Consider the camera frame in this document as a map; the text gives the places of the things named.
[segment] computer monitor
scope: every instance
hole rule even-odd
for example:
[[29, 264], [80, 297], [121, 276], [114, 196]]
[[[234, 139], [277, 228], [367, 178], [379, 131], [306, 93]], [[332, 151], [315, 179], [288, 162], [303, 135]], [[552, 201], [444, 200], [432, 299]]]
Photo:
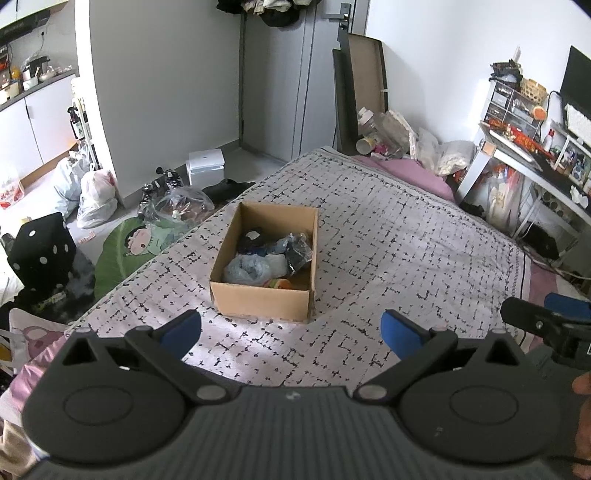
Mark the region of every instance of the computer monitor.
[[591, 60], [575, 47], [570, 47], [569, 62], [564, 72], [560, 95], [587, 118], [591, 118]]

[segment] white plastic bag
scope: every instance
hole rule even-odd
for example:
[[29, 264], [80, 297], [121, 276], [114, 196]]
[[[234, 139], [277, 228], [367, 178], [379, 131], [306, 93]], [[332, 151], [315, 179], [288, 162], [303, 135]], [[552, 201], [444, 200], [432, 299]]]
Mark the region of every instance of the white plastic bag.
[[3, 164], [0, 173], [0, 207], [7, 209], [25, 196], [18, 172], [10, 164]]
[[424, 128], [418, 130], [417, 158], [424, 168], [440, 177], [468, 167], [475, 151], [476, 146], [470, 141], [456, 140], [440, 145], [431, 132]]
[[439, 140], [428, 130], [418, 129], [417, 159], [424, 168], [437, 171], [437, 164], [441, 159], [441, 146]]
[[105, 223], [117, 210], [115, 186], [105, 170], [90, 171], [82, 177], [82, 195], [76, 224], [93, 228]]
[[90, 170], [88, 157], [69, 157], [59, 161], [53, 171], [53, 188], [57, 193], [56, 211], [68, 218], [80, 202], [82, 177]]

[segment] kitchen counter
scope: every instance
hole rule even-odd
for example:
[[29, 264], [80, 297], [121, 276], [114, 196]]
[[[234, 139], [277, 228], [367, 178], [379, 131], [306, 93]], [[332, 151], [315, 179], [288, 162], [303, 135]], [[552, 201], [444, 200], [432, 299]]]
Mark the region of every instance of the kitchen counter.
[[77, 74], [78, 74], [78, 70], [73, 69], [73, 70], [70, 70], [69, 72], [60, 73], [59, 75], [54, 76], [53, 78], [49, 79], [46, 82], [39, 83], [38, 85], [35, 85], [33, 88], [28, 89], [26, 92], [22, 92], [20, 95], [16, 96], [15, 98], [11, 98], [6, 103], [3, 103], [2, 105], [0, 105], [0, 112], [2, 112], [2, 110], [4, 110], [5, 108], [8, 108], [9, 106], [11, 106], [13, 103], [16, 103], [19, 100], [26, 98], [28, 95], [35, 93], [37, 90], [41, 90], [43, 87], [51, 85], [52, 83], [58, 82], [59, 80], [69, 77], [71, 75], [77, 75]]

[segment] clothes hanging on door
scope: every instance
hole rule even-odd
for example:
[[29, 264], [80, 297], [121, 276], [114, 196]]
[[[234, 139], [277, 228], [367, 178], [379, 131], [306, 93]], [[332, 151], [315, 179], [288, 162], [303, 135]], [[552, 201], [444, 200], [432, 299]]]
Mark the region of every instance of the clothes hanging on door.
[[297, 8], [290, 8], [287, 12], [278, 12], [277, 10], [267, 9], [261, 14], [261, 19], [270, 27], [289, 27], [296, 23], [300, 18], [300, 11]]
[[278, 12], [287, 12], [292, 7], [292, 3], [289, 0], [264, 0], [263, 6]]
[[242, 13], [242, 0], [219, 0], [217, 9], [227, 14], [240, 14]]
[[312, 0], [219, 0], [217, 8], [229, 14], [247, 13], [259, 15], [270, 27], [289, 27], [300, 18], [300, 10]]

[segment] door handle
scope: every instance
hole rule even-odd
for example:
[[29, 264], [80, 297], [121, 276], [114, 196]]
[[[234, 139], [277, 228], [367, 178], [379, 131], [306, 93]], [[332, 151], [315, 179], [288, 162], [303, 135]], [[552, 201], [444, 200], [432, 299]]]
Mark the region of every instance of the door handle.
[[338, 20], [339, 27], [344, 30], [349, 30], [349, 23], [351, 21], [351, 4], [340, 4], [340, 13], [338, 14], [324, 14], [322, 18], [327, 20]]

